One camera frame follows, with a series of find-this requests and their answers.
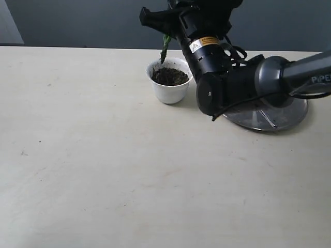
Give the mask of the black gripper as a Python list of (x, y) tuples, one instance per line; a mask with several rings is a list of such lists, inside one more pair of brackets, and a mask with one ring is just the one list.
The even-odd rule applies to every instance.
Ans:
[(207, 72), (223, 74), (230, 68), (230, 57), (222, 47), (219, 1), (168, 1), (168, 10), (151, 12), (142, 7), (142, 26), (165, 35), (175, 35), (193, 75)]

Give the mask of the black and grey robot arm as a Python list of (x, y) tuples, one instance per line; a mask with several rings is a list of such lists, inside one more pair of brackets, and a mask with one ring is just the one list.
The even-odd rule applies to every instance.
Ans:
[(283, 108), (294, 99), (330, 95), (330, 51), (297, 61), (281, 56), (248, 58), (227, 34), (241, 1), (168, 1), (166, 10), (142, 7), (143, 26), (177, 40), (197, 84), (200, 111), (223, 114)]

